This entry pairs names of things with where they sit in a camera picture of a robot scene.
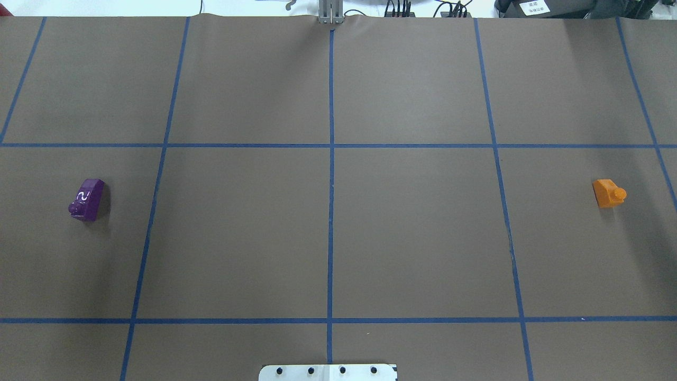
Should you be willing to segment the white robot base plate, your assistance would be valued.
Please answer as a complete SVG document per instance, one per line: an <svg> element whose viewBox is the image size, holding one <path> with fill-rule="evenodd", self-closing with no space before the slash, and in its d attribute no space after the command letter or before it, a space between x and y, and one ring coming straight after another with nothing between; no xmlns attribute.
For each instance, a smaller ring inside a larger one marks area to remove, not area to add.
<svg viewBox="0 0 677 381"><path fill-rule="evenodd" d="M259 380L398 380L391 364L306 364L264 366Z"/></svg>

